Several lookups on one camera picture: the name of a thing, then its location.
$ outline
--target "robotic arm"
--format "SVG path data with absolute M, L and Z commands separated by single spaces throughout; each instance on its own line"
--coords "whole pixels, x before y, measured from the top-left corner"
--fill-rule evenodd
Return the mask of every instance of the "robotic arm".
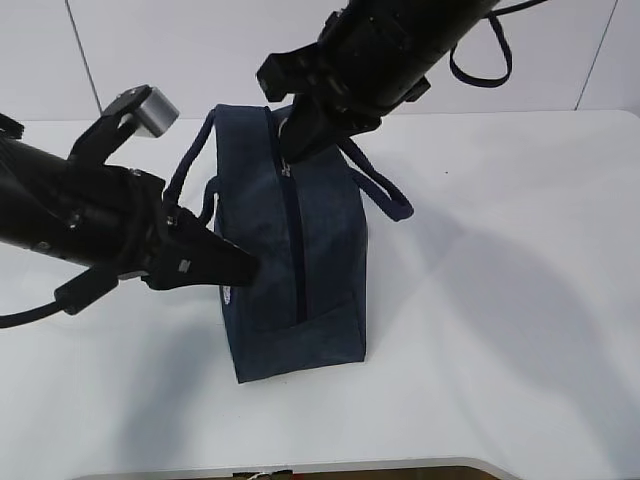
M 316 43 L 270 55 L 257 75 L 267 99 L 295 95 L 280 125 L 284 159 L 299 162 L 378 128 L 382 117 L 429 89 L 425 73 L 486 16 L 510 69 L 497 16 L 546 0 L 492 12 L 498 1 L 350 0 L 329 17 Z M 53 303 L 0 316 L 0 328 L 63 310 L 77 314 L 132 277 L 155 290 L 251 283 L 258 261 L 207 230 L 166 192 L 163 198 L 162 179 L 105 165 L 134 133 L 158 137 L 177 116 L 157 89 L 128 90 L 63 160 L 20 142 L 20 124 L 0 115 L 0 241 L 89 267 L 57 289 Z

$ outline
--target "bag strap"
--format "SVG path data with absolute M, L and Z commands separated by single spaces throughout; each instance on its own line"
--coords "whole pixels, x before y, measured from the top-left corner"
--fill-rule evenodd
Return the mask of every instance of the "bag strap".
M 169 182 L 169 186 L 163 195 L 163 202 L 166 205 L 177 206 L 189 169 L 207 143 L 207 139 L 211 135 L 211 131 L 215 125 L 215 118 L 216 111 L 213 109 L 207 115 L 196 139 L 176 168 Z M 351 176 L 356 185 L 358 185 L 390 219 L 398 222 L 413 215 L 414 210 L 411 202 L 409 202 L 398 187 L 374 168 L 367 156 L 353 140 L 350 138 L 343 139 L 338 142 L 338 147 L 362 171 L 360 172 L 353 168 L 350 169 Z M 217 176 L 207 182 L 202 211 L 200 213 L 200 221 L 205 224 L 208 224 L 213 218 L 215 212 L 215 195 L 219 192 L 219 189 L 220 180 Z
M 496 38 L 498 39 L 498 43 L 500 44 L 500 49 L 502 50 L 504 60 L 507 64 L 507 73 L 500 78 L 480 78 L 463 72 L 454 58 L 456 48 L 458 48 L 457 44 L 454 45 L 451 49 L 451 53 L 449 55 L 449 67 L 451 68 L 451 73 L 453 73 L 453 75 L 463 83 L 472 85 L 474 87 L 498 88 L 507 83 L 507 81 L 511 77 L 511 73 L 513 72 L 513 53 L 511 52 L 509 42 L 507 42 L 507 38 L 504 35 L 502 24 L 500 23 L 500 20 L 498 20 L 498 15 L 496 15 L 494 12 L 491 12 L 487 14 L 487 19 L 489 19 L 491 28 L 496 34 Z
M 169 206 L 177 206 L 178 201 L 180 200 L 180 195 L 182 194 L 182 189 L 184 188 L 184 182 L 187 179 L 187 174 L 189 173 L 189 169 L 193 165 L 193 162 L 205 144 L 207 143 L 207 139 L 211 135 L 211 131 L 213 130 L 213 126 L 216 120 L 216 110 L 215 108 L 209 112 L 207 118 L 205 119 L 202 127 L 200 127 L 200 131 L 198 132 L 198 136 L 193 141 L 187 153 L 185 153 L 182 160 L 178 164 L 175 173 L 171 177 L 171 181 L 169 182 L 169 186 L 164 191 L 162 196 L 162 201 L 165 205 Z
M 374 168 L 367 156 L 353 140 L 345 138 L 338 142 L 338 147 L 362 170 L 362 172 L 359 172 L 356 169 L 351 169 L 351 176 L 356 185 L 391 220 L 399 222 L 413 215 L 414 210 L 411 202 L 391 180 Z

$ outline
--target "navy blue bag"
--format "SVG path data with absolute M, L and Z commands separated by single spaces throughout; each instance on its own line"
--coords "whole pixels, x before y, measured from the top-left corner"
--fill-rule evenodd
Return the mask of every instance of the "navy blue bag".
M 240 383 L 364 361 L 367 223 L 360 190 L 392 220 L 413 214 L 351 139 L 285 164 L 277 132 L 287 112 L 217 106 L 168 188 L 179 194 L 215 122 L 218 175 L 207 184 L 200 218 L 211 220 L 217 194 L 216 233 L 261 264 L 252 286 L 221 287 Z

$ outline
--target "screw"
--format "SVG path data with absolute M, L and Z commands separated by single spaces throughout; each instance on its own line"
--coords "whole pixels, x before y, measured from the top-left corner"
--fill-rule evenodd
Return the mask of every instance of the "screw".
M 48 252 L 49 250 L 51 250 L 51 244 L 47 242 L 40 242 L 36 245 L 34 250 L 38 250 L 41 252 Z
M 78 226 L 80 226 L 81 220 L 82 220 L 82 217 L 80 216 L 79 213 L 76 212 L 73 215 L 71 215 L 71 218 L 67 222 L 67 226 L 71 230 L 75 230 L 76 228 L 78 228 Z

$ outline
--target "cable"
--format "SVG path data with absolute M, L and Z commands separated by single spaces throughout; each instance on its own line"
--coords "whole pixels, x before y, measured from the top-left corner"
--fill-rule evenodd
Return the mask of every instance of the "cable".
M 64 308 L 64 304 L 56 301 L 26 312 L 15 313 L 13 315 L 0 315 L 0 329 L 19 327 L 27 323 L 37 322 L 38 320 L 61 312 Z
M 490 15 L 495 15 L 496 17 L 500 17 L 502 15 L 509 15 L 510 13 L 520 12 L 522 10 L 526 10 L 527 8 L 535 7 L 536 5 L 540 5 L 541 3 L 548 2 L 549 0 L 527 0 L 526 2 L 518 3 L 516 5 L 511 5 L 510 7 L 499 8 L 494 10 L 491 13 L 485 15 L 484 18 L 489 18 Z

